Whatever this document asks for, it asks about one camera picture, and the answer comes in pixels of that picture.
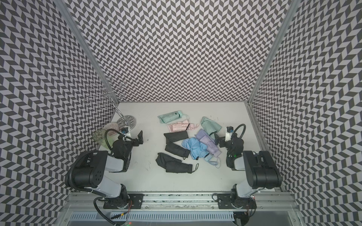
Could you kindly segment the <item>lavender sleeved umbrella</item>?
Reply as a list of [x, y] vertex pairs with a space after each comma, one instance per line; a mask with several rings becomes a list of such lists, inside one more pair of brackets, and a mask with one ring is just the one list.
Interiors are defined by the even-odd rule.
[[211, 153], [214, 157], [219, 157], [221, 154], [221, 151], [217, 147], [217, 145], [214, 143], [214, 141], [209, 136], [204, 136], [201, 140], [201, 143], [205, 144], [207, 146], [207, 151]]

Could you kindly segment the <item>black sleeve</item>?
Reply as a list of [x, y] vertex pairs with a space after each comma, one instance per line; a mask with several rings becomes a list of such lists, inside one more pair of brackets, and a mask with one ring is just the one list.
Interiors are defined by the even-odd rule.
[[189, 138], [187, 131], [164, 133], [164, 136], [166, 143], [174, 143]]
[[176, 159], [174, 157], [171, 157], [165, 153], [158, 153], [157, 154], [157, 159], [156, 162], [158, 164], [158, 166], [162, 167], [163, 169], [166, 169], [166, 164], [168, 162], [178, 162], [181, 163], [182, 160]]

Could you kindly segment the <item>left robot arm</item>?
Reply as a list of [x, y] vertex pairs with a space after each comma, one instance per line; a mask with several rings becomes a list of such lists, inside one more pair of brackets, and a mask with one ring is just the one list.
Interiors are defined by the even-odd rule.
[[143, 131], [132, 138], [128, 128], [103, 130], [97, 133], [104, 139], [108, 151], [86, 151], [79, 155], [66, 174], [67, 187], [99, 195], [104, 209], [140, 209], [144, 194], [129, 194], [126, 186], [105, 176], [128, 171], [132, 149], [142, 145]]

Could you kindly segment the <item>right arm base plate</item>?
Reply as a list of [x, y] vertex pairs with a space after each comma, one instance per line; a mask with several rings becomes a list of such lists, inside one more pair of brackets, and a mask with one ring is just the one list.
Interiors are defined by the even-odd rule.
[[218, 208], [221, 210], [255, 210], [257, 208], [256, 202], [252, 197], [233, 197], [230, 193], [213, 193], [211, 197], [218, 204]]

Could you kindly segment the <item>pink sleeved umbrella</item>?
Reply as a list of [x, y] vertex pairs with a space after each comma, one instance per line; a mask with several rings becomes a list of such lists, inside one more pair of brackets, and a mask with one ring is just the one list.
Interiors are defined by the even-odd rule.
[[170, 132], [180, 132], [193, 131], [199, 127], [199, 124], [190, 123], [189, 120], [184, 120], [168, 124], [167, 126]]

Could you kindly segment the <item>blue sleeved umbrella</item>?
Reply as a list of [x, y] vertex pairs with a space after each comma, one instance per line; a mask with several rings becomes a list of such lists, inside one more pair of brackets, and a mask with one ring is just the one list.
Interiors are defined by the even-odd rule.
[[204, 159], [207, 163], [215, 166], [217, 169], [221, 167], [218, 157], [214, 157], [208, 150], [207, 145], [200, 142], [197, 138], [187, 138], [182, 141], [182, 147], [190, 151], [193, 160]]

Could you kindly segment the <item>mint green sleeved umbrella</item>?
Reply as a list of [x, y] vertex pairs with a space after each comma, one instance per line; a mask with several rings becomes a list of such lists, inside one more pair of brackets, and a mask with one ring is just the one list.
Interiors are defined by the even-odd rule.
[[219, 125], [218, 123], [216, 123], [215, 121], [207, 118], [207, 117], [202, 117], [201, 122], [200, 122], [203, 130], [212, 138], [215, 139], [215, 134], [217, 134], [221, 129], [222, 126]]

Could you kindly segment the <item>black sleeved umbrella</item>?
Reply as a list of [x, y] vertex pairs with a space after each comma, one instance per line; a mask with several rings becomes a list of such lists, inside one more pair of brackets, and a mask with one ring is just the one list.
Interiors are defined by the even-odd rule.
[[177, 155], [183, 159], [186, 159], [190, 155], [190, 150], [185, 149], [177, 144], [174, 143], [167, 143], [165, 150], [169, 153], [172, 153], [174, 155]]
[[199, 164], [197, 163], [195, 169], [193, 169], [192, 164], [179, 163], [179, 162], [168, 162], [166, 164], [166, 172], [169, 173], [188, 173], [192, 174], [199, 168]]

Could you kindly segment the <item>lavender sleeve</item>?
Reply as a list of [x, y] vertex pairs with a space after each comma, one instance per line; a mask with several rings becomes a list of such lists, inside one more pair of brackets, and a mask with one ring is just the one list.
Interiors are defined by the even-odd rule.
[[200, 129], [198, 133], [195, 135], [195, 137], [201, 142], [201, 141], [209, 141], [210, 137], [209, 135], [203, 130]]

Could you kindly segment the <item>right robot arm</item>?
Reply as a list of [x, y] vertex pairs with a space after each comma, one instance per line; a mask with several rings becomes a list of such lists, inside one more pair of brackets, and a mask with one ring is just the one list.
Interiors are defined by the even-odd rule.
[[235, 184], [229, 194], [216, 194], [219, 209], [255, 210], [254, 194], [263, 190], [274, 189], [282, 184], [282, 176], [269, 151], [244, 150], [243, 136], [246, 125], [237, 128], [227, 127], [224, 137], [216, 132], [215, 143], [227, 150], [226, 166], [232, 171], [243, 171], [246, 179]]

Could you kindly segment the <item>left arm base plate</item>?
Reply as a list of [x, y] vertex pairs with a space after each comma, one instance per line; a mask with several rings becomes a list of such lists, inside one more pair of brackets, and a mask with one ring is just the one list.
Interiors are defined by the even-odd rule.
[[141, 209], [143, 198], [144, 194], [137, 193], [128, 194], [125, 198], [106, 198], [103, 208], [106, 210]]

